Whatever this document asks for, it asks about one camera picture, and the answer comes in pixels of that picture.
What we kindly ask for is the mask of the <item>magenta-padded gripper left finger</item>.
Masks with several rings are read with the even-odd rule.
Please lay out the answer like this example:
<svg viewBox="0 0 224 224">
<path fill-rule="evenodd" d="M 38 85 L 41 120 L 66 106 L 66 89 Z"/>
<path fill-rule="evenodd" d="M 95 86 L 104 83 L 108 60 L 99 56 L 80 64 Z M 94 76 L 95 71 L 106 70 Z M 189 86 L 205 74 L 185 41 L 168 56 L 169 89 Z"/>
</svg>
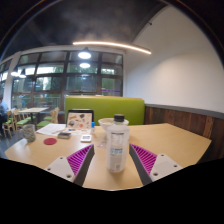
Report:
<svg viewBox="0 0 224 224">
<path fill-rule="evenodd" d="M 59 156 L 45 170 L 82 186 L 94 154 L 94 145 L 90 144 L 68 157 Z"/>
</svg>

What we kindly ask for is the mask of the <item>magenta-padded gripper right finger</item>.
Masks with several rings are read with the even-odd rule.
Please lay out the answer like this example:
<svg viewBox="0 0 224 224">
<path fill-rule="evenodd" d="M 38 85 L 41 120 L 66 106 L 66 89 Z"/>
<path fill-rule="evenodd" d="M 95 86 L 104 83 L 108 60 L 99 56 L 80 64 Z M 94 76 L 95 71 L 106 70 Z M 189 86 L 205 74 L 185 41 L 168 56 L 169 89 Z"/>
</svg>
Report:
<svg viewBox="0 0 224 224">
<path fill-rule="evenodd" d="M 138 171 L 143 185 L 168 176 L 182 169 L 182 167 L 166 154 L 154 154 L 140 146 L 130 144 L 129 154 Z"/>
</svg>

